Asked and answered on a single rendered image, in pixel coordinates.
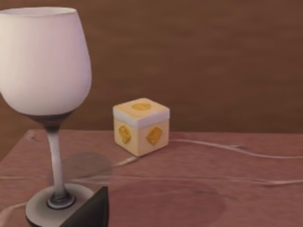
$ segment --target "gold emblem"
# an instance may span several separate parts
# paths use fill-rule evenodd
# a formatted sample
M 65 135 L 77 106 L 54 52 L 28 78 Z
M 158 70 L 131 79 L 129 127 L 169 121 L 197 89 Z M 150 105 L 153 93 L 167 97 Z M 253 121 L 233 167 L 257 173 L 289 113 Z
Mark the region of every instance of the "gold emblem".
M 134 110 L 149 110 L 151 108 L 151 105 L 148 103 L 137 103 L 132 105 L 132 108 Z
M 154 127 L 146 136 L 147 141 L 155 146 L 162 136 L 162 130 L 158 127 Z
M 120 134 L 120 136 L 121 136 L 121 138 L 122 138 L 122 142 L 123 142 L 124 144 L 128 144 L 129 141 L 131 141 L 131 138 L 132 138 L 131 132 L 129 131 L 129 129 L 128 129 L 125 125 L 122 125 L 122 126 L 118 129 L 118 131 L 119 131 L 119 134 Z

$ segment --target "cube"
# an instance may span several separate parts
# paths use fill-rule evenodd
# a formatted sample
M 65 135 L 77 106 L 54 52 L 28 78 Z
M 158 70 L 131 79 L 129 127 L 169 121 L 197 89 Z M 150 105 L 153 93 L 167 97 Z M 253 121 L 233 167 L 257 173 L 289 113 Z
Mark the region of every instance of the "cube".
M 147 98 L 115 105 L 115 143 L 137 157 L 168 145 L 169 113 L 169 108 Z

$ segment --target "glass rim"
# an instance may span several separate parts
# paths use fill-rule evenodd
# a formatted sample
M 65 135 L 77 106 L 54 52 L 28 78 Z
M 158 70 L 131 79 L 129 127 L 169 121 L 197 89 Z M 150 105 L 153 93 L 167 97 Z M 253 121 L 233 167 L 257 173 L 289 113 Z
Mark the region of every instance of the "glass rim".
M 0 10 L 0 16 L 13 17 L 49 17 L 76 13 L 77 10 L 69 7 L 24 7 Z

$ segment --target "marble table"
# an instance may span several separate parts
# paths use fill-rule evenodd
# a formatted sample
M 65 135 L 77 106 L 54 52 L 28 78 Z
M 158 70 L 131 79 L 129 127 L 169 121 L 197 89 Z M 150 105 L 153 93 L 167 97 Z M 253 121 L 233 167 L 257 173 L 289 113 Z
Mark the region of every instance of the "marble table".
M 172 132 L 172 139 L 240 145 L 251 152 L 303 155 L 303 135 Z M 111 131 L 62 131 L 63 164 L 86 152 L 111 163 L 132 157 L 114 143 Z M 67 182 L 85 170 L 67 170 Z M 0 210 L 25 202 L 49 186 L 50 152 L 44 131 L 33 130 L 0 163 Z M 298 227 L 303 225 L 303 184 L 262 186 L 226 177 L 303 179 L 303 159 L 252 157 L 237 152 L 172 141 L 128 165 L 109 180 L 111 227 Z M 100 185 L 85 183 L 97 190 Z M 26 227 L 24 207 L 6 227 Z

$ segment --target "glass stem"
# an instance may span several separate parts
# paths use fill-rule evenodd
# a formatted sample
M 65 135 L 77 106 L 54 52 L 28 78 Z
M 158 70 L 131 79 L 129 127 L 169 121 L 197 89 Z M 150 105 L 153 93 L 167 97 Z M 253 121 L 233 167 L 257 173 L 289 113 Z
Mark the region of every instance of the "glass stem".
M 64 197 L 66 196 L 66 190 L 64 187 L 62 165 L 60 158 L 60 147 L 59 147 L 59 128 L 58 130 L 47 130 L 47 138 L 49 147 L 51 150 L 52 157 L 52 168 L 53 168 L 53 183 L 54 183 L 54 196 Z

